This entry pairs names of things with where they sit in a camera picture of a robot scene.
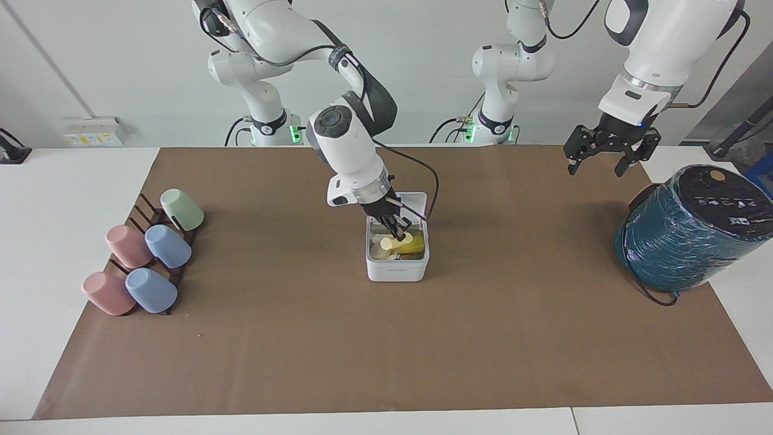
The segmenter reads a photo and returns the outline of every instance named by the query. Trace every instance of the power socket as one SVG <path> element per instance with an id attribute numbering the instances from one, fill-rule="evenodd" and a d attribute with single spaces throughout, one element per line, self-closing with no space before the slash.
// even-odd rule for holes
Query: power socket
<path id="1" fill-rule="evenodd" d="M 128 133 L 115 117 L 65 118 L 64 138 L 71 146 L 123 146 Z"/>

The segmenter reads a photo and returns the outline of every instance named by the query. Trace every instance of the cup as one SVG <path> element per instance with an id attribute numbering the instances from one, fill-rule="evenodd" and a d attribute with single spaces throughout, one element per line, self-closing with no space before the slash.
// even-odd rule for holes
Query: cup
<path id="1" fill-rule="evenodd" d="M 195 230 L 204 222 L 204 212 L 180 189 L 164 192 L 161 195 L 161 206 L 180 231 Z"/>
<path id="2" fill-rule="evenodd" d="M 126 314 L 137 304 L 126 290 L 124 280 L 105 272 L 89 275 L 81 289 L 91 303 L 111 316 Z"/>
<path id="3" fill-rule="evenodd" d="M 153 254 L 139 231 L 126 225 L 117 225 L 107 232 L 105 241 L 121 264 L 136 269 L 148 264 Z"/>
<path id="4" fill-rule="evenodd" d="M 159 260 L 170 269 L 177 269 L 191 258 L 191 247 L 166 225 L 150 227 L 145 232 L 145 242 Z"/>
<path id="5" fill-rule="evenodd" d="M 150 269 L 137 269 L 126 277 L 126 288 L 149 313 L 168 310 L 177 300 L 177 287 Z"/>

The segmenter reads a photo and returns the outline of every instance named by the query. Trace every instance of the blue wrapped cylinder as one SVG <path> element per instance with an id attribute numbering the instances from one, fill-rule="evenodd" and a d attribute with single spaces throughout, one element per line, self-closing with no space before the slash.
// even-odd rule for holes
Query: blue wrapped cylinder
<path id="1" fill-rule="evenodd" d="M 686 173 L 688 183 L 681 180 Z M 709 173 L 722 182 L 704 176 Z M 773 204 L 744 182 L 754 186 L 712 166 L 680 170 L 618 228 L 615 248 L 620 261 L 644 284 L 664 293 L 705 283 L 773 237 Z"/>

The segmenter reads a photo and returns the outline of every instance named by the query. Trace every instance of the white table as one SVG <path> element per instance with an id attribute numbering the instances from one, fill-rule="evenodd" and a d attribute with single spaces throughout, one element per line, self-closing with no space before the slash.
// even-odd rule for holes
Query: white table
<path id="1" fill-rule="evenodd" d="M 157 149 L 36 150 L 0 167 L 0 419 L 31 417 L 80 317 L 80 284 L 104 267 L 103 237 L 122 223 Z M 702 149 L 661 147 L 653 181 L 710 163 Z M 712 279 L 769 383 L 773 381 L 773 244 Z M 744 433 L 773 430 L 773 404 L 521 409 L 448 413 L 149 417 L 4 422 L 0 433 Z"/>

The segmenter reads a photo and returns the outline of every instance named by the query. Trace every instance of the green cup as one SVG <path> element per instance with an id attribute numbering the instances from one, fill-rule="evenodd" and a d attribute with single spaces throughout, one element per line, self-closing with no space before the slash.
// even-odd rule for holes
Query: green cup
<path id="1" fill-rule="evenodd" d="M 161 206 L 180 231 L 195 230 L 204 222 L 204 212 L 180 189 L 164 192 Z"/>

